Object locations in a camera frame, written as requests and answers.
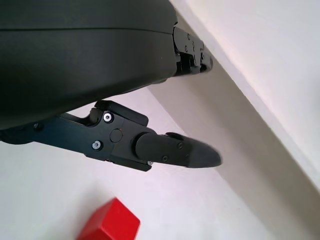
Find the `black plastic casing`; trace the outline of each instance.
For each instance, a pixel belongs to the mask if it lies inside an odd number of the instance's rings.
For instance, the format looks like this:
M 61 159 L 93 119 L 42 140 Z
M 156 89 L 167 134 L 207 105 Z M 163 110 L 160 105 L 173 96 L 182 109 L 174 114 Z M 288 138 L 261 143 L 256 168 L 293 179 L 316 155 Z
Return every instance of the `black plastic casing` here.
M 0 0 L 0 130 L 172 77 L 168 0 Z

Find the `silver screw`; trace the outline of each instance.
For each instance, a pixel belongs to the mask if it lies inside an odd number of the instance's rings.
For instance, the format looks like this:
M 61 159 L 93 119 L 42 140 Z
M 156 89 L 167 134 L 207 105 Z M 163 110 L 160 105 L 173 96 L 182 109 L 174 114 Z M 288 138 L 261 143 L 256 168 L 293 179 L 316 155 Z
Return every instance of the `silver screw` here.
M 94 150 L 98 150 L 98 149 L 100 149 L 100 147 L 101 147 L 101 142 L 100 141 L 94 141 L 93 143 L 92 143 L 92 148 L 94 149 Z
M 112 121 L 112 115 L 111 113 L 106 113 L 105 115 L 103 115 L 103 120 L 106 122 L 106 123 L 109 123 Z

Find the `white floor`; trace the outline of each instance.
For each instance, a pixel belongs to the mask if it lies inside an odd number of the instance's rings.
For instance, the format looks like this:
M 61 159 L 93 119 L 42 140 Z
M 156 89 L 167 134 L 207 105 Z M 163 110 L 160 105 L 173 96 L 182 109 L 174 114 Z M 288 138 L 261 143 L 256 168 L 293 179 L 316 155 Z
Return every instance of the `white floor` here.
M 113 99 L 160 134 L 183 133 L 147 88 Z M 273 239 L 213 168 L 154 164 L 146 173 L 38 143 L 2 142 L 0 152 L 0 239 L 72 240 L 114 196 L 141 220 L 137 240 Z

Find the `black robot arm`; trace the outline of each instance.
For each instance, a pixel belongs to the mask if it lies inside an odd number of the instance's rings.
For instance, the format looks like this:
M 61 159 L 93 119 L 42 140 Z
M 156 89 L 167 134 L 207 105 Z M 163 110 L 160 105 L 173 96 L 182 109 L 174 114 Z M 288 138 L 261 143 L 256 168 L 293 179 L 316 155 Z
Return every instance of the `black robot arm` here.
M 221 164 L 205 143 L 158 135 L 114 95 L 210 71 L 168 0 L 0 0 L 0 140 L 38 142 L 148 171 Z M 86 118 L 65 112 L 96 102 Z
M 9 144 L 38 142 L 87 157 L 148 171 L 153 162 L 187 168 L 221 164 L 219 154 L 205 143 L 177 133 L 158 135 L 148 118 L 113 101 L 98 101 L 86 118 L 68 113 L 0 131 Z

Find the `white surface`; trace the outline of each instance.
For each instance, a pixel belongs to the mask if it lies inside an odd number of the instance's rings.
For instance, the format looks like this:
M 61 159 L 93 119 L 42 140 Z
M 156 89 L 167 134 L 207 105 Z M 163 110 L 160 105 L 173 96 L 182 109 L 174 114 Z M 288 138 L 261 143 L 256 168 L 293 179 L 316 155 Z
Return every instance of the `white surface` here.
M 171 0 L 320 188 L 320 1 Z
M 183 133 L 147 88 L 112 99 L 148 115 L 158 133 Z M 154 164 L 146 173 L 39 143 L 2 142 L 0 152 L 0 239 L 73 240 L 114 196 L 141 220 L 137 240 L 274 239 L 213 168 Z

